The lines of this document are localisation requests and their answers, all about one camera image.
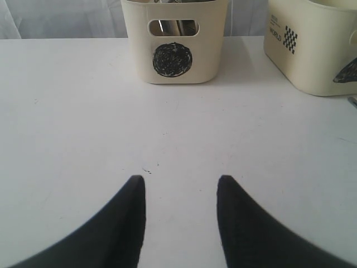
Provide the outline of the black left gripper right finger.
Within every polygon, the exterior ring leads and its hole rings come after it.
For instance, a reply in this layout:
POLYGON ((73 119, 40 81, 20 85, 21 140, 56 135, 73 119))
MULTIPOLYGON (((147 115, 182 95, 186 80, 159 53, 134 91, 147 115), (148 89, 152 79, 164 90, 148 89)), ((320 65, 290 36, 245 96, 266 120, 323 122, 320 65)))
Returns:
POLYGON ((230 175, 218 181, 217 220, 227 267, 352 267, 273 218, 230 175))

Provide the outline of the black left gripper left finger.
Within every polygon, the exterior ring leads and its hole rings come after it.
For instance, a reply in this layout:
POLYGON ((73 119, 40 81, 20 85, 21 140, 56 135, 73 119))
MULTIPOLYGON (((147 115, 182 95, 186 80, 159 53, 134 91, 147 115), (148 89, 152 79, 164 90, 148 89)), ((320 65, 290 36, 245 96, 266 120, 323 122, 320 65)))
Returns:
POLYGON ((15 267, 137 267, 146 229, 146 187, 131 176, 92 218, 15 267))

